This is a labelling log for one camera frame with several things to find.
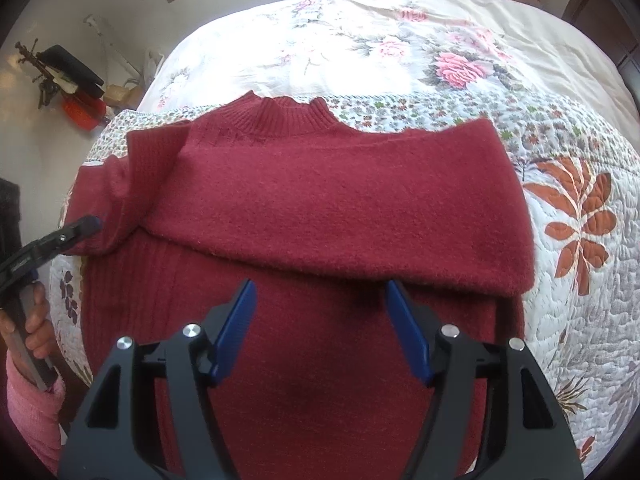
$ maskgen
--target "pink fuzzy sleeve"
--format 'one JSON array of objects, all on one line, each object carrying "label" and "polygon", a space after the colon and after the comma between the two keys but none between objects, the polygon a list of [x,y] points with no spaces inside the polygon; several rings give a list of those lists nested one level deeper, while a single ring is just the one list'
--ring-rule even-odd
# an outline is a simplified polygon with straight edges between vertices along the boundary
[{"label": "pink fuzzy sleeve", "polygon": [[62,449],[58,412],[65,399],[65,383],[58,378],[49,391],[41,392],[15,368],[10,352],[6,374],[9,416],[29,447],[55,475]]}]

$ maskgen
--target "blue gripper pad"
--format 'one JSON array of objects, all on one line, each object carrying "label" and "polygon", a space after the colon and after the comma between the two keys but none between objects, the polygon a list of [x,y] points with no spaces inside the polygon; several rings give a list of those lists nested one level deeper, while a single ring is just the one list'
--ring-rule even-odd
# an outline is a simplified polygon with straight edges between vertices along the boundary
[{"label": "blue gripper pad", "polygon": [[254,317],[256,301],[255,283],[248,280],[238,294],[214,345],[216,365],[211,371],[211,377],[216,384],[229,377],[236,364],[244,336]]},{"label": "blue gripper pad", "polygon": [[404,358],[409,363],[412,374],[420,382],[429,383],[433,377],[429,366],[429,343],[422,335],[411,313],[407,298],[396,282],[386,284],[386,311],[396,330]]}]

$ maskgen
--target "floral bed sheet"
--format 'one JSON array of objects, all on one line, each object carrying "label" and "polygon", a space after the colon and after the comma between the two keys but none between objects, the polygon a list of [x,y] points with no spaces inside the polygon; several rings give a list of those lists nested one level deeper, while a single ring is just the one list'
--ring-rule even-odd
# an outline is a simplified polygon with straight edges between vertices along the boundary
[{"label": "floral bed sheet", "polygon": [[[634,149],[640,126],[615,68],[579,32],[571,29],[587,50],[552,66],[559,44],[549,54],[551,32],[534,41],[514,32],[528,25],[500,21],[520,13],[534,25],[566,25],[524,7],[503,0],[295,0],[217,20],[178,47],[140,111],[120,114],[85,163],[124,156],[128,131],[193,119],[251,89],[298,94],[299,101],[323,95],[341,121],[371,132],[440,130],[490,118],[521,177],[534,227],[536,281],[524,297],[526,340],[588,474],[640,404],[640,156]],[[482,21],[489,11],[493,21]],[[284,28],[289,39],[237,42],[230,31],[243,38],[265,34],[265,23],[274,36]],[[338,60],[323,32],[340,23],[336,41],[344,42],[353,64]],[[535,54],[527,60],[523,52]],[[336,60],[341,76],[332,68]],[[578,70],[587,60],[590,76]],[[373,90],[378,94],[371,96]],[[58,341],[89,383],[80,329],[82,259],[60,256],[50,278]]]}]

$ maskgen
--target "metal bolt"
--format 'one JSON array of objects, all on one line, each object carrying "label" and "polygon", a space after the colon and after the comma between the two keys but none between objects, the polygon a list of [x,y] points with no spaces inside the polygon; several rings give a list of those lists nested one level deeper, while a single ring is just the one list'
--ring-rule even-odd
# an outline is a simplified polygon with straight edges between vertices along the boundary
[{"label": "metal bolt", "polygon": [[509,339],[509,346],[518,352],[522,352],[525,349],[525,344],[519,337],[512,337]]},{"label": "metal bolt", "polygon": [[447,337],[458,337],[460,335],[460,329],[455,325],[443,325],[440,331],[442,335]]},{"label": "metal bolt", "polygon": [[189,323],[182,329],[182,333],[187,337],[196,337],[200,333],[200,326],[195,323]]},{"label": "metal bolt", "polygon": [[131,345],[133,345],[133,339],[130,338],[128,335],[121,337],[120,339],[118,339],[118,342],[116,343],[116,346],[120,350],[127,350],[131,348]]}]

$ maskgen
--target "person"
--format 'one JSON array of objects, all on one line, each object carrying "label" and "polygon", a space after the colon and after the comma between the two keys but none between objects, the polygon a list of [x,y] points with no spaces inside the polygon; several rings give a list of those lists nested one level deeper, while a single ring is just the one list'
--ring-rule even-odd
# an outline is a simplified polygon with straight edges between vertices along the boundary
[{"label": "person", "polygon": [[[33,287],[34,307],[28,315],[25,343],[39,359],[59,352],[53,325],[47,316],[49,302],[42,283]],[[6,354],[6,405],[8,414],[28,446],[53,474],[62,450],[58,413],[65,398],[62,378],[46,392],[34,384],[30,370],[15,346],[14,322],[0,311],[0,334],[8,348]]]}]

